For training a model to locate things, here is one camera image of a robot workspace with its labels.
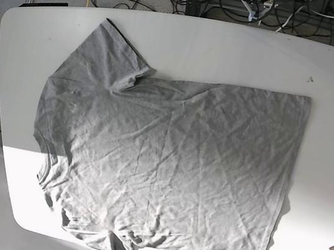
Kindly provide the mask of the grey T-shirt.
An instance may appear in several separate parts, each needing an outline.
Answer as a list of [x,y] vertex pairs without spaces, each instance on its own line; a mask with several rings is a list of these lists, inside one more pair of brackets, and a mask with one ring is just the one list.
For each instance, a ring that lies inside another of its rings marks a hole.
[[267,250],[311,99],[154,73],[107,19],[49,76],[34,138],[50,211],[96,250]]

